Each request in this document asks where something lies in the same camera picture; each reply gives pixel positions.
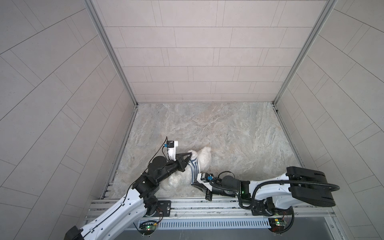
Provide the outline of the blue white striped sweater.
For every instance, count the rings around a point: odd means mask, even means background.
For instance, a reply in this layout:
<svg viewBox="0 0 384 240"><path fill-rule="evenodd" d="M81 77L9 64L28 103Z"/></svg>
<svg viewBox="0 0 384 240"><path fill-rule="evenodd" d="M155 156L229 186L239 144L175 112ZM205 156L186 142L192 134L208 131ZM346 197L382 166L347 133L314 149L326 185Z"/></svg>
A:
<svg viewBox="0 0 384 240"><path fill-rule="evenodd" d="M198 174L200 173L198 158L191 159L188 165L191 167L191 173L192 173L191 184L193 184L196 181Z"/></svg>

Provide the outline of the white teddy bear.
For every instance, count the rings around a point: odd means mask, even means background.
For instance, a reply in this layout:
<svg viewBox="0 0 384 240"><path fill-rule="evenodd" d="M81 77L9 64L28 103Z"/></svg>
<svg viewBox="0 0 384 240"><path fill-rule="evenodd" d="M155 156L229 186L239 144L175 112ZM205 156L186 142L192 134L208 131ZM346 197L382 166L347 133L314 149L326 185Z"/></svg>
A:
<svg viewBox="0 0 384 240"><path fill-rule="evenodd" d="M189 150L192 153L191 160L184 172L176 171L170 177L161 182L160 187L165 191L181 189L190 186L197 181L199 173L206 172L212 162L211 147L203 147L201 150Z"/></svg>

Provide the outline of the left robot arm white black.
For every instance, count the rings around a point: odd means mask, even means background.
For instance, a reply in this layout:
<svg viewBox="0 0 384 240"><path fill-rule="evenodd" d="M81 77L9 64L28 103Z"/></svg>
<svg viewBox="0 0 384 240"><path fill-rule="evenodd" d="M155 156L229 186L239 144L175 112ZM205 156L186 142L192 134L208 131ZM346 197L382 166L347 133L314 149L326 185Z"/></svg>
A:
<svg viewBox="0 0 384 240"><path fill-rule="evenodd" d="M176 154L174 160L167 160L164 156L155 157L120 200L89 224L80 229L76 226L69 229L64 239L115 239L132 223L156 211L158 199L155 193L160 183L177 171L184 172L190 160L196 157L197 153L194 152Z"/></svg>

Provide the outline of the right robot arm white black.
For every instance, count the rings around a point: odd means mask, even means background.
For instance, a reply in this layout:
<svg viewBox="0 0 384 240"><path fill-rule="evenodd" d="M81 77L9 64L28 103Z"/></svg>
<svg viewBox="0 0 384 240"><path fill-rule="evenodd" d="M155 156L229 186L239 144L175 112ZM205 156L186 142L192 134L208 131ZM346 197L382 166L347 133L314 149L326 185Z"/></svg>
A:
<svg viewBox="0 0 384 240"><path fill-rule="evenodd" d="M299 167L288 167L285 174L263 181L199 173L192 185L205 193L208 201L214 195L236 198L240 208L250 210L254 216L266 217L291 214L293 206L302 203L334 207L332 193L340 189L328 183L323 172Z"/></svg>

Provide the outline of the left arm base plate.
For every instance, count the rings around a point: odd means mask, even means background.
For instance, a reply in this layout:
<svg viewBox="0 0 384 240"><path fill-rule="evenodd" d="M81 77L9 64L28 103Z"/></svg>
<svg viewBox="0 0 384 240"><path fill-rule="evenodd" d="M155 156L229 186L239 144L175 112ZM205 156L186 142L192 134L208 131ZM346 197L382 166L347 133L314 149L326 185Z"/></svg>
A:
<svg viewBox="0 0 384 240"><path fill-rule="evenodd" d="M157 201L156 204L149 206L145 217L169 217L171 204L171 201Z"/></svg>

